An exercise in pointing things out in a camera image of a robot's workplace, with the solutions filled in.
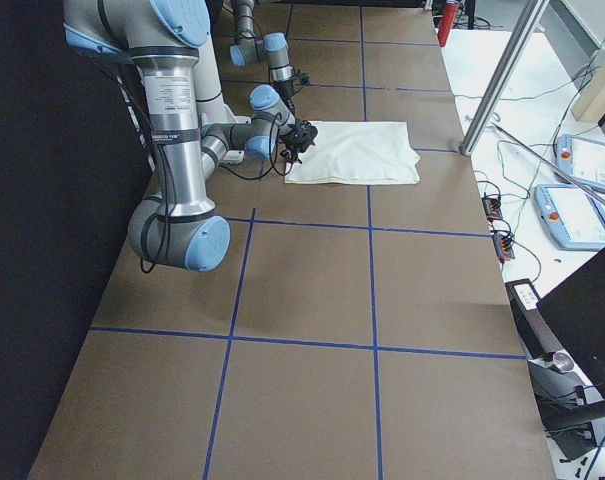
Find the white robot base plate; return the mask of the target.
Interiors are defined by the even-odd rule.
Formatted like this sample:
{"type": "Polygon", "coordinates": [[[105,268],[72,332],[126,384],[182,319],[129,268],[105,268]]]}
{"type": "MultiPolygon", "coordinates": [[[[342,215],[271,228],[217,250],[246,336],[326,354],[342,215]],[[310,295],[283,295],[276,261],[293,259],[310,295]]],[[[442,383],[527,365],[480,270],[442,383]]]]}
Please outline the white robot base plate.
{"type": "Polygon", "coordinates": [[[215,166],[239,164],[244,160],[245,149],[239,140],[232,139],[232,130],[246,127],[248,117],[240,120],[233,115],[223,100],[198,102],[197,113],[200,120],[201,152],[209,157],[215,166]]]}

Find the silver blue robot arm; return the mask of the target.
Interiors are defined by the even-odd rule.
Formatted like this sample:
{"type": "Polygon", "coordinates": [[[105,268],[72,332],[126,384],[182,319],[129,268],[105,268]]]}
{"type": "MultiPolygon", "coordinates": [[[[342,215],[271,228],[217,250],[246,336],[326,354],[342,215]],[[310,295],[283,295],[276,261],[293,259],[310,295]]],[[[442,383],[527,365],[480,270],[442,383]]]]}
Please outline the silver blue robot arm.
{"type": "Polygon", "coordinates": [[[234,66],[244,67],[266,61],[269,83],[285,105],[295,112],[293,97],[309,83],[309,76],[296,69],[289,57],[289,45],[283,32],[262,35],[254,10],[266,1],[233,0],[230,2],[234,20],[234,43],[229,48],[234,66]]]}
{"type": "Polygon", "coordinates": [[[77,51],[129,65],[145,97],[134,100],[159,180],[128,225],[142,271],[158,265],[210,271],[224,259],[231,238],[206,182],[223,163],[249,157],[295,163],[313,143],[316,127],[299,119],[292,101],[307,82],[290,62],[281,32],[258,36],[251,1],[232,5],[233,64],[266,61],[268,82],[250,94],[252,114],[238,117],[225,103],[203,1],[68,1],[64,28],[77,51]]]}

